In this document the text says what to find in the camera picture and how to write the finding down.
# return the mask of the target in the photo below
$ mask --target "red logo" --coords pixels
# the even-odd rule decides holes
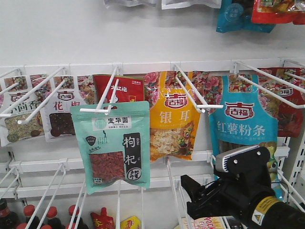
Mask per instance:
[[[285,97],[285,96],[289,96],[292,95],[294,93],[292,87],[289,87],[287,85],[283,85],[281,88],[281,93],[280,96],[281,97]]]
[[[186,94],[164,94],[166,100],[164,105],[173,109],[181,108],[187,105]]]
[[[244,104],[242,102],[227,103],[225,102],[225,115],[234,119],[244,120],[254,116],[254,104]]]
[[[68,100],[74,99],[74,94],[73,94],[73,92],[68,92],[68,91],[58,92],[57,98],[64,100],[64,101],[68,101]]]

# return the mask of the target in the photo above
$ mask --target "white metal hook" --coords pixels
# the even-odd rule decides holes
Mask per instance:
[[[245,77],[243,77],[241,75],[239,75],[238,78],[240,78],[240,79],[242,79],[242,80],[244,80],[244,81],[246,81],[246,82],[256,86],[257,88],[261,89],[263,92],[272,95],[274,98],[282,101],[283,103],[285,103],[285,104],[287,104],[287,105],[289,105],[289,106],[291,106],[293,108],[296,108],[296,109],[304,109],[305,108],[305,104],[304,105],[295,105],[294,103],[284,99],[283,97],[280,97],[279,95],[269,91],[268,89],[262,87],[261,85],[258,85],[257,83],[252,82],[251,80],[249,80],[249,79],[247,79],[247,78],[245,78]]]
[[[280,83],[282,83],[282,84],[285,84],[285,85],[287,85],[287,86],[290,86],[290,87],[292,87],[293,89],[296,89],[296,90],[298,90],[298,91],[300,91],[300,92],[302,92],[302,93],[305,93],[305,89],[304,89],[304,88],[298,87],[298,86],[294,85],[293,83],[289,83],[289,82],[287,82],[287,81],[285,81],[285,80],[282,80],[282,79],[280,79],[280,78],[278,78],[278,77],[276,77],[276,76],[274,76],[274,75],[271,75],[271,74],[266,73],[266,72],[264,72],[264,71],[262,71],[262,70],[259,70],[258,68],[254,68],[254,67],[252,67],[252,66],[250,66],[250,65],[248,65],[248,64],[245,64],[245,63],[243,63],[243,62],[237,61],[237,63],[238,63],[238,64],[241,64],[241,65],[243,65],[243,66],[245,66],[245,67],[247,67],[247,68],[249,68],[249,69],[252,69],[252,70],[256,71],[257,73],[260,73],[260,74],[265,75],[265,76],[267,76],[267,77],[269,77],[269,78],[271,78],[271,79],[274,79],[274,80],[276,80],[276,81],[278,81],[278,82],[280,82]]]
[[[102,107],[102,105],[104,104],[105,98],[106,98],[106,96],[107,96],[107,93],[108,93],[108,91],[109,91],[109,89],[110,89],[110,87],[111,87],[111,83],[113,82],[113,79],[114,79],[114,77],[115,77],[117,71],[118,71],[118,67],[116,66],[116,67],[114,68],[114,70],[113,70],[113,73],[112,73],[112,75],[111,75],[111,77],[110,77],[110,79],[109,79],[107,85],[106,85],[106,88],[105,88],[105,90],[104,90],[104,92],[103,92],[103,94],[102,94],[102,96],[101,96],[101,99],[100,99],[99,103],[98,103],[97,106],[96,106],[96,109],[81,108],[81,109],[80,109],[81,112],[107,113],[107,114],[109,113],[109,110],[108,110],[108,109],[101,109],[101,107]],[[116,88],[113,89],[112,95],[115,94],[115,92],[116,92]]]
[[[25,120],[18,120],[18,124],[27,124],[31,121],[31,119],[45,106],[45,104],[48,103],[48,101],[54,96],[54,94],[61,88],[61,86],[65,83],[66,81],[63,80],[53,91],[52,93],[42,101],[41,104],[25,119]]]
[[[17,72],[17,71],[21,72],[21,71],[20,71],[20,68],[13,68],[13,69],[11,69],[11,70],[5,72],[5,73],[0,74],[0,78],[3,77],[3,76],[8,75],[8,74],[10,74],[10,73]]]
[[[2,184],[2,182],[10,175],[12,174],[12,172],[15,171],[16,173],[16,177],[15,179],[7,186],[7,188],[3,191],[3,193],[0,196],[0,199],[2,199],[4,197],[4,195],[7,193],[7,191],[9,190],[9,188],[19,179],[19,172],[18,170],[14,167],[12,168],[5,176],[4,178],[0,181],[0,184]]]
[[[118,202],[116,209],[115,229],[121,228],[121,181],[118,180]]]
[[[27,226],[26,226],[25,229],[29,229],[31,223],[32,223],[33,220],[34,220],[34,217],[37,215],[37,212],[38,212],[39,208],[40,208],[41,205],[42,205],[42,202],[43,202],[44,199],[46,198],[47,192],[49,191],[49,189],[50,189],[51,185],[53,184],[55,178],[57,177],[58,173],[60,172],[61,167],[63,167],[63,164],[60,164],[60,165],[58,166],[58,168],[57,168],[57,170],[56,170],[56,172],[55,172],[55,174],[54,174],[54,176],[53,176],[51,182],[50,182],[49,185],[47,186],[47,188],[46,188],[46,190],[44,191],[42,197],[40,198],[40,201],[39,201],[37,207],[35,208],[35,211],[33,212],[33,215],[32,215],[31,218],[29,219],[29,222],[28,222],[28,224],[27,224]]]
[[[11,117],[12,114],[9,114],[15,107],[17,107],[19,104],[21,104],[24,100],[26,100],[31,94],[33,94],[35,91],[41,88],[47,81],[49,81],[51,78],[53,78],[58,72],[63,70],[64,67],[60,67],[55,72],[53,72],[51,75],[49,75],[47,78],[45,78],[43,81],[41,81],[39,84],[37,84],[35,87],[33,87],[30,91],[28,91],[23,97],[21,97],[19,100],[17,100],[12,106],[6,108],[1,114],[0,117]]]
[[[179,203],[178,203],[178,198],[177,198],[176,187],[175,187],[175,183],[174,183],[173,176],[172,176],[171,161],[170,161],[169,157],[166,157],[166,167],[167,167],[168,177],[169,177],[172,191],[173,191],[173,198],[174,198],[174,202],[175,202],[178,222],[179,222],[180,228],[183,228],[180,211],[179,211]]]
[[[12,84],[11,86],[9,86],[9,87],[5,88],[4,90],[2,90],[2,91],[0,92],[0,95],[2,95],[2,94],[4,94],[4,93],[8,92],[10,89],[12,89],[12,88],[14,88],[14,87],[16,87],[16,86],[18,86],[18,85],[19,85],[19,83],[14,83],[14,84]]]
[[[65,166],[64,166],[64,165],[60,165],[60,167],[61,167],[61,170],[63,171],[62,177],[61,177],[61,179],[60,179],[60,181],[59,181],[59,183],[58,183],[58,185],[57,185],[57,187],[56,187],[56,189],[55,189],[55,191],[54,191],[54,193],[53,193],[53,195],[52,195],[52,197],[51,197],[51,199],[50,199],[50,201],[49,201],[49,204],[48,204],[47,208],[45,209],[45,211],[44,211],[44,213],[43,213],[43,215],[42,215],[42,217],[41,217],[41,219],[40,219],[40,222],[39,222],[37,228],[41,228],[41,226],[42,226],[42,224],[43,224],[43,221],[44,221],[44,219],[46,218],[46,216],[47,216],[47,214],[48,214],[48,211],[49,211],[49,209],[50,209],[50,207],[51,207],[51,205],[52,205],[52,203],[53,203],[53,201],[54,201],[54,199],[55,199],[56,193],[57,193],[58,189],[60,188],[63,179],[64,179],[65,176],[66,176]]]
[[[71,229],[71,228],[72,228],[72,225],[73,225],[73,222],[74,222],[74,219],[75,219],[75,216],[76,216],[77,208],[78,208],[78,205],[79,205],[79,203],[80,203],[81,195],[82,195],[82,193],[83,193],[83,189],[84,189],[85,186],[86,186],[86,180],[84,180],[84,182],[82,183],[80,192],[79,192],[78,197],[77,197],[77,200],[76,200],[75,208],[74,208],[74,210],[73,210],[73,213],[72,213],[72,216],[71,216],[71,219],[70,219],[70,223],[69,223],[68,229]]]

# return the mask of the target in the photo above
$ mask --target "red bottle cap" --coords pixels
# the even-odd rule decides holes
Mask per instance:
[[[23,213],[24,213],[25,216],[27,216],[27,217],[32,216],[33,213],[34,213],[34,211],[35,211],[35,206],[32,205],[32,204],[25,206],[24,209],[23,209]]]
[[[74,209],[75,209],[75,206],[76,206],[76,205],[73,204],[72,206],[69,207],[69,215],[70,215],[70,216],[73,215],[73,211],[74,211]],[[78,216],[79,212],[80,212],[80,209],[77,207],[76,216]]]
[[[17,226],[16,229],[25,229],[25,227],[27,226],[28,224],[27,223],[21,223]]]
[[[75,223],[72,223],[71,229],[74,229],[74,228],[75,228]]]
[[[55,216],[57,216],[57,208],[52,206],[52,207],[50,207],[50,209],[48,211],[47,217],[54,218]]]
[[[43,225],[40,229],[52,229],[49,224]]]

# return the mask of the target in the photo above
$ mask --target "blue sweet potato noodle package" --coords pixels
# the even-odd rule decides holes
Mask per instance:
[[[218,15],[217,32],[241,29],[270,33],[275,24],[252,23],[254,0],[223,0]]]
[[[258,84],[255,74],[243,74]],[[267,163],[272,188],[276,197],[282,198],[277,176],[275,160],[277,142],[277,119],[269,115],[268,107],[273,101],[267,99],[257,87],[240,80],[237,75],[222,77],[223,89],[220,96],[222,109],[216,109],[209,115],[213,154],[226,152],[242,146],[259,145],[270,152]]]

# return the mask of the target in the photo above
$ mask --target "plastic snack bag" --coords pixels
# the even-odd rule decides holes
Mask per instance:
[[[121,222],[121,229],[140,229],[141,221],[136,216],[131,216]]]
[[[270,73],[279,77],[289,83],[293,83],[296,86],[304,87],[304,81],[298,80],[285,73],[292,73],[295,75],[305,75],[304,69],[301,68],[267,68],[261,69],[264,72]],[[283,97],[284,99],[296,104],[305,104],[304,95],[296,89],[291,88],[285,84],[274,82],[266,76],[260,76],[260,84],[264,87],[271,88],[271,90]],[[278,120],[278,137],[298,137],[303,123],[303,111],[293,108],[285,103],[280,103],[278,107],[278,113],[275,116]]]
[[[157,0],[104,0],[104,5],[106,8],[113,4],[120,4],[127,7],[138,6],[138,5],[148,5],[156,6]]]
[[[196,111],[175,77],[192,94],[180,73],[148,73],[144,77],[145,100],[150,103],[151,161],[172,155],[191,160],[200,114]]]
[[[59,136],[75,135],[70,107],[94,103],[95,94],[92,76],[55,76],[53,79],[52,90],[63,80],[66,82],[41,109],[47,142],[62,140]]]
[[[105,91],[110,76],[99,74],[94,75],[93,78],[97,89],[98,99],[100,99],[103,92]],[[115,76],[111,83],[111,88],[107,93],[106,100],[104,101],[105,103],[108,103],[110,101],[113,92],[113,87],[117,79],[119,80],[119,83],[115,94],[115,103],[135,102],[144,100],[143,80],[126,76]]]
[[[101,214],[92,212],[90,214],[95,229],[114,229],[113,217],[107,216],[107,208],[101,209]]]
[[[241,29],[271,32],[275,24],[254,24],[251,22],[254,0],[223,0],[218,15],[217,32]]]
[[[243,75],[258,83],[257,75]],[[223,93],[220,104],[222,109],[216,109],[210,114],[211,137],[213,153],[235,149],[244,145],[265,146],[270,152],[268,162],[272,182],[278,182],[277,162],[274,157],[277,142],[277,119],[270,116],[263,103],[264,95],[252,85],[243,91],[234,90],[239,83],[248,84],[237,79],[236,75],[223,76]],[[279,184],[272,184],[276,196],[281,198]]]
[[[115,106],[109,115],[80,112],[96,105],[71,107],[89,194],[118,179],[150,185],[149,105],[141,101]]]
[[[31,76],[4,76],[0,79],[2,89],[9,87],[14,83],[19,83],[2,96],[2,106],[0,113],[13,105],[17,100],[23,97],[32,89]],[[15,107],[12,111],[12,117],[0,119],[0,139],[1,146],[16,142],[20,139],[39,136],[43,133],[40,115],[37,114],[29,123],[20,125],[18,120],[26,119],[41,103],[35,93],[32,93],[25,101]]]
[[[219,9],[221,0],[162,0],[162,10],[185,8],[192,5],[206,5],[212,8]]]

